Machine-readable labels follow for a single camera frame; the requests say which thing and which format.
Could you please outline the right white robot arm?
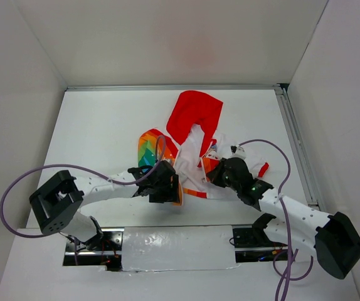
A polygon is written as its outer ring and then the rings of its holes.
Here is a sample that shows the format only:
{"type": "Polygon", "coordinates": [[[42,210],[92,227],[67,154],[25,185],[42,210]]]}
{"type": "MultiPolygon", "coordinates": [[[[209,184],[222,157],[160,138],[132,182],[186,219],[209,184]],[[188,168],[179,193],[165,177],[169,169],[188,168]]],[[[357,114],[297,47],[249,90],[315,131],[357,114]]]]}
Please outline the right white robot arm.
{"type": "Polygon", "coordinates": [[[271,241],[304,250],[331,276],[344,279],[360,259],[360,236],[349,217],[329,214],[282,196],[271,184],[254,178],[239,157],[222,159],[206,173],[207,180],[232,189],[245,204],[263,214],[253,230],[260,246],[271,241]]]}

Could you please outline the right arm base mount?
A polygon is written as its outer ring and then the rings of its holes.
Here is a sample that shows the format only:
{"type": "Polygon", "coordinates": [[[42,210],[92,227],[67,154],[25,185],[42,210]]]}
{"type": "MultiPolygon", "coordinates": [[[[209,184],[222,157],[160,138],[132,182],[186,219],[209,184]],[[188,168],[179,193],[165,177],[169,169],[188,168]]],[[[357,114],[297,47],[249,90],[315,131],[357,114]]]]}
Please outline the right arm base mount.
{"type": "Polygon", "coordinates": [[[237,263],[255,263],[287,260],[287,247],[283,243],[273,242],[262,231],[252,226],[233,228],[233,236],[229,243],[234,247],[237,263]]]}

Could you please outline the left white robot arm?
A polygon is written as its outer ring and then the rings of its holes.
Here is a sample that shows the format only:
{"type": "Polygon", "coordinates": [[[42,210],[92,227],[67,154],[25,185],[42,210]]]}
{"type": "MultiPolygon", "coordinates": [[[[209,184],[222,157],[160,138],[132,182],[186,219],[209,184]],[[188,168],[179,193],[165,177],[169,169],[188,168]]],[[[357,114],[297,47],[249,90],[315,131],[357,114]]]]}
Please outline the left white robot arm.
{"type": "Polygon", "coordinates": [[[88,250],[98,249],[104,238],[98,221],[81,214],[81,207],[115,198],[147,197],[150,203],[180,205],[183,190],[179,176],[167,161],[155,166],[131,167],[103,178],[75,177],[57,172],[29,198],[43,235],[62,232],[88,250]]]}

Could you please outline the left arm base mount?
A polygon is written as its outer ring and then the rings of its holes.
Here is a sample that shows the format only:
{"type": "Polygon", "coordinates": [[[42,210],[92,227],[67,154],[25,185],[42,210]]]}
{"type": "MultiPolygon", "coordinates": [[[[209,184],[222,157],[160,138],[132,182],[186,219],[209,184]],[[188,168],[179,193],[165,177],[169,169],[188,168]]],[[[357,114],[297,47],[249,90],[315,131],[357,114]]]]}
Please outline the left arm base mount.
{"type": "Polygon", "coordinates": [[[101,266],[107,271],[122,270],[124,228],[102,228],[102,237],[86,243],[68,236],[63,257],[64,267],[101,266]]]}

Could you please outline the rainbow red white jacket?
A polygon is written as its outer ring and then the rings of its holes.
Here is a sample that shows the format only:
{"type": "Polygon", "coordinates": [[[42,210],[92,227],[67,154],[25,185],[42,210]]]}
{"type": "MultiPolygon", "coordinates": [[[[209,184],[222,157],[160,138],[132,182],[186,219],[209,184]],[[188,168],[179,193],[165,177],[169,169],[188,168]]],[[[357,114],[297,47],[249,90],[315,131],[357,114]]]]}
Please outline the rainbow red white jacket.
{"type": "MultiPolygon", "coordinates": [[[[152,166],[158,159],[166,160],[179,176],[184,194],[204,199],[227,198],[234,192],[232,189],[215,186],[206,178],[218,161],[231,158],[231,146],[238,145],[217,130],[222,108],[223,102],[207,93],[182,92],[169,116],[166,131],[150,129],[140,136],[139,167],[152,166]]],[[[268,162],[253,150],[244,150],[250,173],[262,179],[268,171],[268,162]]]]}

